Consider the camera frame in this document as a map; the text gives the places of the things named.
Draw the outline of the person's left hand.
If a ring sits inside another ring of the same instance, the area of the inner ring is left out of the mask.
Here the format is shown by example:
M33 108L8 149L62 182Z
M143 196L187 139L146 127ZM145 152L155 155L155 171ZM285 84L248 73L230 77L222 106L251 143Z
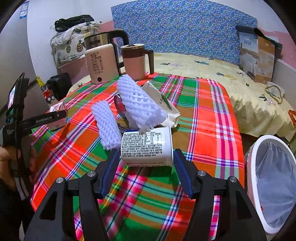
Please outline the person's left hand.
M1 147L1 180L10 187L12 190L16 190L15 179L11 176L10 163L16 162L16 152L20 156L20 151L16 150L12 146ZM30 172L33 173L36 167L36 150L33 145L30 145Z

